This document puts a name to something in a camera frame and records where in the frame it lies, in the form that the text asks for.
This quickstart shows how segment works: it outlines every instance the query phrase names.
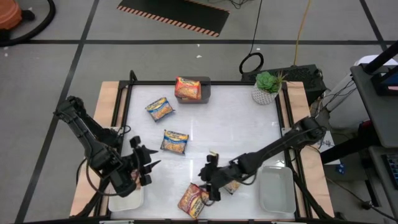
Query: succulent plant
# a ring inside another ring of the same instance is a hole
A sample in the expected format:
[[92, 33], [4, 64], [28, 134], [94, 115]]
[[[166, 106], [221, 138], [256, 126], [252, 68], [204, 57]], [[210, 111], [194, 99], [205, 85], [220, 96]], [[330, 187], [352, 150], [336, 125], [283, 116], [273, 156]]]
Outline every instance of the succulent plant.
[[278, 76], [273, 76], [269, 72], [262, 72], [257, 75], [257, 87], [260, 90], [264, 90], [268, 93], [277, 93], [280, 85], [284, 81], [282, 72], [278, 73]]

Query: yellow cable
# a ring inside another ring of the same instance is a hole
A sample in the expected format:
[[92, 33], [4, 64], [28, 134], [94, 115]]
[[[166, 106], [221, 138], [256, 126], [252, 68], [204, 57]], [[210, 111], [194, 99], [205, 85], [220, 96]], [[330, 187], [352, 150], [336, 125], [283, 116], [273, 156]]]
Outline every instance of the yellow cable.
[[308, 12], [308, 9], [310, 8], [310, 5], [311, 5], [311, 0], [308, 0], [307, 8], [305, 9], [304, 16], [303, 16], [303, 20], [301, 21], [300, 29], [298, 30], [298, 34], [297, 34], [296, 50], [295, 50], [295, 53], [294, 53], [293, 65], [296, 65], [296, 60], [297, 60], [297, 49], [298, 49], [298, 47], [299, 47], [299, 40], [300, 40], [301, 30], [302, 30], [303, 27], [304, 27], [305, 18], [306, 18], [306, 16], [307, 16], [307, 12]]

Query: black and yellow hazard mat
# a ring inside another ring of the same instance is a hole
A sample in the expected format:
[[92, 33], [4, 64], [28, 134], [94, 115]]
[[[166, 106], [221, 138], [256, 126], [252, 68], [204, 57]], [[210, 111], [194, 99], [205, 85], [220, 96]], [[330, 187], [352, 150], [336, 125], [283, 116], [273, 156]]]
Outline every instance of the black and yellow hazard mat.
[[188, 0], [123, 0], [119, 10], [218, 37], [229, 12]]

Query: potted plant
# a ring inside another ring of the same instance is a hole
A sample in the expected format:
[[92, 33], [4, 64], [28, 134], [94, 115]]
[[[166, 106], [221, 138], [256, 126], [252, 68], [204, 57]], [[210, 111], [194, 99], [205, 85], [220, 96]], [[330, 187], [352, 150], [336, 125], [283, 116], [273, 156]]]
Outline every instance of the potted plant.
[[277, 76], [273, 76], [269, 72], [258, 74], [256, 84], [254, 84], [253, 91], [251, 92], [254, 101], [261, 105], [272, 103], [282, 88], [284, 78], [285, 75], [282, 75], [282, 71]]

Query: white pot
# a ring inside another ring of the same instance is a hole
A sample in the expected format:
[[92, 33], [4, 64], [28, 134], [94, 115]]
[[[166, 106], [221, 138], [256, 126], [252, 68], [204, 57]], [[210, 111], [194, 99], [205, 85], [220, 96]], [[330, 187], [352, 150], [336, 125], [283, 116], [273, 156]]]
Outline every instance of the white pot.
[[254, 84], [253, 91], [251, 92], [251, 96], [256, 103], [261, 105], [268, 105], [275, 100], [275, 97], [278, 95], [281, 87], [282, 85], [280, 85], [279, 90], [276, 93], [268, 93], [267, 91], [258, 89], [256, 82], [256, 84]]

